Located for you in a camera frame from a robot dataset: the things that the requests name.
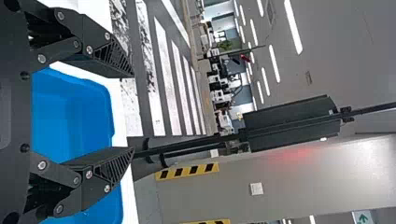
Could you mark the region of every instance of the screw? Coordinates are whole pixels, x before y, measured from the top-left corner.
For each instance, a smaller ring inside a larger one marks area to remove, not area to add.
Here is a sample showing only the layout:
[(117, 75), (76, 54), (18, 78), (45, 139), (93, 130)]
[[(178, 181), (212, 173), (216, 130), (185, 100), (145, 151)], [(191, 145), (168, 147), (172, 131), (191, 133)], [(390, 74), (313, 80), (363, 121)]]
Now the screw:
[(73, 45), (74, 45), (74, 47), (75, 47), (76, 49), (78, 49), (78, 48), (79, 48), (79, 43), (78, 43), (78, 41), (77, 41), (77, 40), (75, 40), (75, 41), (73, 42)]
[(85, 174), (85, 177), (87, 177), (87, 179), (91, 179), (92, 178), (92, 171), (88, 171), (87, 174)]
[(28, 72), (21, 72), (21, 79), (23, 81), (29, 80), (30, 79), (30, 74)]
[(38, 57), (37, 57), (37, 59), (38, 59), (38, 61), (39, 61), (40, 63), (46, 63), (46, 62), (47, 62), (47, 58), (46, 58), (46, 56), (44, 56), (43, 54), (39, 54)]
[(110, 34), (109, 33), (105, 33), (105, 39), (106, 40), (110, 40)]
[(28, 151), (30, 151), (29, 144), (22, 144), (21, 145), (21, 152), (25, 153), (25, 152), (28, 152)]
[(108, 193), (109, 191), (110, 191), (110, 186), (109, 186), (109, 185), (106, 185), (106, 186), (105, 186), (105, 192)]
[(46, 161), (41, 161), (41, 162), (38, 163), (37, 167), (38, 167), (39, 170), (44, 170), (47, 167), (47, 162)]
[(88, 53), (88, 54), (93, 54), (93, 49), (92, 49), (91, 46), (88, 46), (88, 47), (87, 47), (87, 53)]
[(64, 20), (64, 14), (62, 12), (58, 12), (58, 19), (59, 20)]
[(56, 207), (55, 212), (56, 214), (61, 214), (63, 210), (64, 210), (64, 206), (59, 204), (58, 207)]
[(75, 185), (77, 185), (77, 184), (79, 183), (79, 178), (78, 178), (78, 176), (77, 176), (76, 178), (74, 178), (73, 183), (74, 183)]

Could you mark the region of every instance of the white wall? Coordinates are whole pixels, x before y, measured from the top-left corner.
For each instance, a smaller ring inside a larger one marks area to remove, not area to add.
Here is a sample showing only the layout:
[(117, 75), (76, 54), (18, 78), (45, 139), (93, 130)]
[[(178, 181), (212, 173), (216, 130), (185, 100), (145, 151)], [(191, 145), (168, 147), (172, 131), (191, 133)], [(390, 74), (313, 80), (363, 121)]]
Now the white wall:
[(214, 17), (233, 12), (233, 1), (215, 4), (211, 7), (205, 7), (205, 19), (211, 20)]
[[(273, 1), (277, 13), (273, 29), (266, 17), (256, 12), (256, 1), (239, 3), (251, 5), (244, 7), (247, 21), (255, 21), (260, 44), (274, 45), (280, 71), (281, 83), (276, 84), (268, 48), (255, 51), (260, 62), (254, 65), (255, 80), (262, 82), (260, 69), (265, 66), (272, 93), (259, 107), (321, 94), (329, 94), (339, 106), (355, 108), (396, 100), (396, 1), (291, 0), (304, 46), (300, 56), (291, 38), (283, 0)], [(247, 42), (252, 41), (248, 24), (244, 30)], [(304, 76), (308, 70), (313, 79), (310, 86)], [(361, 117), (358, 121), (344, 131), (396, 130), (396, 113)]]
[[(350, 211), (395, 206), (396, 135), (366, 137), (183, 162), (179, 166), (218, 161), (219, 172), (157, 182), (163, 224), (310, 215), (317, 216), (318, 224), (352, 224)], [(257, 182), (264, 194), (251, 196), (249, 184)], [(321, 216), (338, 213), (347, 214)]]
[(213, 31), (226, 31), (235, 28), (233, 16), (212, 21)]

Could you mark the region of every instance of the blue plastic container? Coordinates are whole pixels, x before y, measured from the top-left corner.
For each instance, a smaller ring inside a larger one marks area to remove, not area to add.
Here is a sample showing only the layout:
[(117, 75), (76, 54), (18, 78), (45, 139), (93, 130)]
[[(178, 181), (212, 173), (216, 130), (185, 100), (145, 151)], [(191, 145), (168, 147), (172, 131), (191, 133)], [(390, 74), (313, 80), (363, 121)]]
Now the blue plastic container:
[[(114, 135), (110, 95), (95, 82), (52, 69), (33, 75), (33, 149), (64, 162), (110, 147)], [(116, 224), (122, 222), (120, 187), (89, 210), (45, 224)]]

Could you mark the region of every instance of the gray floor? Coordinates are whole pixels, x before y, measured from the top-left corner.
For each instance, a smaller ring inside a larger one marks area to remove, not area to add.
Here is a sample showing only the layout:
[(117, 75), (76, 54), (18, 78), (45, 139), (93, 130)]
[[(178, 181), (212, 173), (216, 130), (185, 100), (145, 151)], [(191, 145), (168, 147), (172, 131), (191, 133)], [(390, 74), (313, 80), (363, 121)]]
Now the gray floor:
[[(162, 99), (162, 108), (163, 108), (163, 120), (164, 120), (164, 126), (165, 126), (165, 131), (167, 135), (165, 137), (154, 137), (154, 131), (152, 128), (152, 121), (151, 121), (151, 115), (150, 115), (150, 106), (149, 106), (149, 95), (148, 95), (148, 89), (147, 89), (147, 76), (146, 76), (146, 71), (145, 71), (145, 66), (140, 65), (143, 64), (144, 59), (143, 59), (143, 53), (142, 53), (142, 47), (141, 47), (141, 42), (140, 42), (140, 33), (139, 33), (139, 24), (137, 20), (137, 15), (136, 15), (136, 6), (135, 6), (135, 1), (134, 0), (128, 0), (127, 2), (127, 14), (129, 17), (130, 21), (130, 36), (132, 39), (132, 48), (133, 48), (133, 61), (134, 61), (134, 69), (135, 69), (135, 78), (136, 78), (136, 88), (137, 88), (137, 96), (139, 99), (139, 106), (140, 106), (140, 115), (142, 119), (142, 125), (143, 125), (143, 134), (144, 137), (130, 137), (128, 138), (128, 144), (131, 147), (134, 147), (136, 151), (141, 150), (141, 144), (143, 140), (146, 137), (150, 138), (149, 146), (150, 147), (156, 147), (160, 145), (165, 145), (165, 144), (170, 144), (170, 143), (175, 143), (175, 142), (180, 142), (180, 141), (186, 141), (190, 140), (196, 137), (199, 137), (199, 135), (196, 134), (196, 131), (194, 127), (192, 129), (194, 130), (194, 135), (193, 136), (187, 136), (186, 135), (186, 129), (184, 125), (184, 118), (182, 118), (182, 110), (181, 110), (181, 102), (180, 102), (180, 93), (178, 91), (178, 85), (175, 82), (175, 90), (176, 90), (176, 95), (177, 95), (177, 107), (178, 107), (178, 114), (180, 116), (180, 124), (181, 124), (181, 129), (183, 132), (183, 135), (180, 137), (174, 137), (171, 134), (171, 125), (170, 125), (170, 119), (169, 119), (169, 112), (166, 109), (166, 100), (165, 100), (165, 87), (163, 84), (163, 71), (161, 64), (158, 63), (161, 61), (160, 58), (160, 52), (158, 49), (158, 40), (157, 40), (157, 35), (156, 35), (156, 29), (155, 29), (155, 22), (154, 22), (154, 17), (159, 21), (163, 29), (166, 31), (167, 35), (167, 43), (168, 43), (168, 48), (171, 48), (171, 41), (173, 41), (179, 51), (180, 51), (180, 56), (181, 58), (184, 56), (188, 61), (190, 66), (193, 65), (191, 61), (191, 49), (189, 48), (188, 44), (180, 34), (180, 31), (177, 29), (175, 26), (172, 18), (170, 17), (169, 13), (165, 9), (162, 0), (145, 0), (145, 3), (147, 5), (148, 9), (148, 22), (149, 22), (149, 27), (150, 27), (150, 34), (151, 34), (151, 41), (152, 41), (152, 46), (153, 46), (153, 54), (154, 54), (154, 61), (156, 70), (157, 70), (157, 76), (158, 76), (158, 84), (159, 84), (159, 91), (160, 91), (160, 96)], [(183, 11), (183, 6), (181, 5), (180, 0), (171, 0), (171, 3), (173, 4), (173, 7), (175, 11), (177, 12), (177, 15), (179, 16), (180, 20), (184, 22), (184, 14), (185, 11)], [(173, 63), (174, 55), (173, 51), (169, 50), (169, 57), (170, 57), (170, 62), (171, 62), (171, 68), (172, 68), (172, 73), (173, 73), (173, 79), (177, 80), (177, 75), (176, 75), (176, 68), (175, 64)], [(198, 80), (198, 85), (201, 85), (202, 83), (205, 83), (205, 81), (202, 81), (201, 78), (197, 78)], [(208, 94), (205, 94), (204, 92), (201, 92), (201, 94), (204, 97), (208, 97)], [(205, 110), (205, 102), (206, 99), (203, 101), (203, 107), (205, 113), (213, 113), (213, 111), (207, 112)], [(200, 153), (200, 154), (194, 154), (191, 156), (185, 156), (185, 157), (179, 157), (175, 158), (173, 160), (167, 160), (167, 163), (169, 165), (174, 164), (175, 162), (178, 161), (184, 161), (184, 160), (196, 160), (196, 159), (203, 159), (209, 157), (209, 153)], [(139, 222), (140, 224), (161, 224), (162, 223), (162, 214), (159, 208), (159, 202), (158, 202), (158, 195), (156, 192), (156, 184), (152, 176), (145, 177), (149, 174), (152, 174), (154, 172), (160, 171), (162, 169), (161, 164), (159, 163), (158, 158), (153, 157), (152, 158), (155, 163), (154, 164), (148, 164), (144, 160), (135, 160), (132, 164), (133, 166), (133, 175), (134, 175), (134, 181), (135, 181), (135, 197), (136, 197), (136, 203), (137, 203), (137, 210), (138, 210), (138, 215), (139, 215)]]

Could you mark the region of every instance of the yellow and black hazard stripe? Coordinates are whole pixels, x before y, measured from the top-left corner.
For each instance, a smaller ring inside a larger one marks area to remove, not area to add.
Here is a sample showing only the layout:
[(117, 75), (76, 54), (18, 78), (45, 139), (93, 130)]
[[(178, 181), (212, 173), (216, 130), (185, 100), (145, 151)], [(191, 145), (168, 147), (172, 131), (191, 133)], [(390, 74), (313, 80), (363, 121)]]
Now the yellow and black hazard stripe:
[(230, 219), (218, 219), (218, 220), (208, 220), (208, 221), (197, 221), (197, 222), (185, 222), (180, 224), (231, 224)]
[(195, 175), (208, 175), (219, 171), (219, 164), (217, 162), (209, 164), (199, 164), (190, 167), (180, 167), (162, 170), (155, 173), (155, 179), (157, 181), (179, 179), (183, 177), (195, 176)]

